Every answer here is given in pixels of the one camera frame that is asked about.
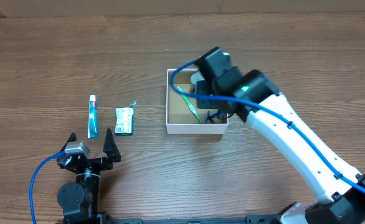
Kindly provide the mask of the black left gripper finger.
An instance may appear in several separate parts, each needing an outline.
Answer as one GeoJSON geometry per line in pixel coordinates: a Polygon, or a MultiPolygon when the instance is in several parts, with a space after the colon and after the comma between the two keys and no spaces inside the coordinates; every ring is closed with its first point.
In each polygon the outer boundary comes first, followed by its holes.
{"type": "Polygon", "coordinates": [[[103,146],[103,152],[107,155],[109,160],[112,162],[120,162],[121,154],[115,144],[115,140],[113,138],[113,133],[110,128],[107,129],[107,133],[105,136],[105,142],[103,146]]]}
{"type": "Polygon", "coordinates": [[[64,151],[65,152],[70,152],[73,148],[73,144],[77,141],[77,137],[75,133],[71,133],[71,135],[69,136],[67,142],[64,145],[64,151]]]}

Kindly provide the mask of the clear soap pump bottle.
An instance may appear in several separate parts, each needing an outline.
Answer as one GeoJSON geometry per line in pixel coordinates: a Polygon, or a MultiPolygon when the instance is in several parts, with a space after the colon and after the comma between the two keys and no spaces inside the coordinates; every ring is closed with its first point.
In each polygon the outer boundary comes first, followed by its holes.
{"type": "Polygon", "coordinates": [[[204,77],[202,76],[202,74],[200,72],[193,73],[191,75],[191,83],[193,85],[197,85],[199,81],[204,81],[204,77]]]}

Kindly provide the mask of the green toothbrush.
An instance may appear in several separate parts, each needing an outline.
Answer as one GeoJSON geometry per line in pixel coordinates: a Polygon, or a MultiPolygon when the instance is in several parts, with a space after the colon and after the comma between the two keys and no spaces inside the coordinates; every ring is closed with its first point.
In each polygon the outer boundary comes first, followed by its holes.
{"type": "Polygon", "coordinates": [[[202,119],[199,117],[199,114],[197,113],[195,107],[188,100],[187,96],[183,94],[183,89],[180,86],[177,86],[177,89],[178,89],[178,92],[180,92],[180,95],[183,98],[183,100],[186,102],[186,104],[187,104],[189,110],[191,111],[191,113],[196,117],[196,119],[198,120],[199,123],[202,123],[202,119]]]}

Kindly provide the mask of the blue disposable razor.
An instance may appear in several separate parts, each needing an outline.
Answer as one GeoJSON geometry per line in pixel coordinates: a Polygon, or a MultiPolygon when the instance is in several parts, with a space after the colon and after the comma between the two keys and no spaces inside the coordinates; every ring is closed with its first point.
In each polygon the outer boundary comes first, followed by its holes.
{"type": "Polygon", "coordinates": [[[218,111],[213,114],[208,111],[204,123],[216,123],[216,121],[223,123],[226,118],[228,118],[228,114],[225,111],[218,111]]]}

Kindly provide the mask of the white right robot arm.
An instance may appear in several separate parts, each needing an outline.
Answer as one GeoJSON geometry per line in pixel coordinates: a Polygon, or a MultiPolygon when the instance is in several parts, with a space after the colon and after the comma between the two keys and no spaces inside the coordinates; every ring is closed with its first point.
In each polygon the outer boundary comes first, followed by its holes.
{"type": "Polygon", "coordinates": [[[314,202],[289,205],[275,223],[365,221],[365,174],[334,153],[272,81],[259,70],[242,74],[219,47],[194,64],[203,77],[197,93],[209,95],[213,104],[267,138],[313,192],[314,202]]]}

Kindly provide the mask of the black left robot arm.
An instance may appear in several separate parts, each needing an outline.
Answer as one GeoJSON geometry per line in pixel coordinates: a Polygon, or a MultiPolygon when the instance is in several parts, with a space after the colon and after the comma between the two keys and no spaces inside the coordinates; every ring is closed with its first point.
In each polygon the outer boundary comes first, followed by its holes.
{"type": "Polygon", "coordinates": [[[103,152],[105,157],[90,159],[88,146],[77,141],[72,133],[60,150],[57,164],[75,174],[75,181],[61,186],[57,201],[63,210],[63,223],[113,223],[106,212],[100,212],[100,173],[113,169],[121,161],[121,154],[115,144],[111,129],[107,129],[103,152]]]}

